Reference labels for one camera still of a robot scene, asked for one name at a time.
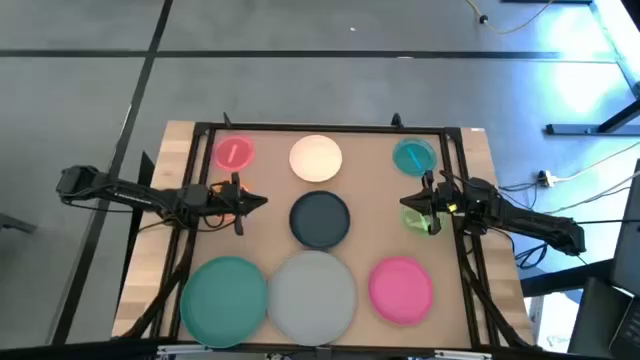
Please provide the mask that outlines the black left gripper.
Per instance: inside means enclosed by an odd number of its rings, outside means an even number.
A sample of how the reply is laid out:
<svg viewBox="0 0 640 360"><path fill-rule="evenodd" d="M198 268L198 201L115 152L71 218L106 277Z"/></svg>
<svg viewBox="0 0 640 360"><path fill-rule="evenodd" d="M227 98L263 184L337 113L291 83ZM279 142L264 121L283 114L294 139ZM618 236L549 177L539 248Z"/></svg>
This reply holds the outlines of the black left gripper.
<svg viewBox="0 0 640 360"><path fill-rule="evenodd" d="M240 177L237 172L231 174L230 181L223 181L214 185L214 195L222 205L221 215L232 215L233 225L236 235L244 234L244 227L241 219L241 191L243 190ZM248 215L252 211L266 204L266 197L244 192L243 214Z"/></svg>

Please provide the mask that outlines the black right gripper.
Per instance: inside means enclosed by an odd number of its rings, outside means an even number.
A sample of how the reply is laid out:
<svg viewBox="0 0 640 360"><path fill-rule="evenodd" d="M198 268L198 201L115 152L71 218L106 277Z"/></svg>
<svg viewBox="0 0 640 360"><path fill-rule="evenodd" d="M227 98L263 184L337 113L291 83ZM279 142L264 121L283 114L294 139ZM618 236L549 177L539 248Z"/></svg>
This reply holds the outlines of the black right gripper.
<svg viewBox="0 0 640 360"><path fill-rule="evenodd" d="M439 213L456 214L461 211L460 188L447 172L442 171L441 174L445 176L445 180L437 183L436 187L433 187L435 178L432 170L427 170L423 176L423 185L427 191L427 212L423 192L400 199L400 203L406 208L431 218L428 225L430 235L436 235L441 230Z"/></svg>

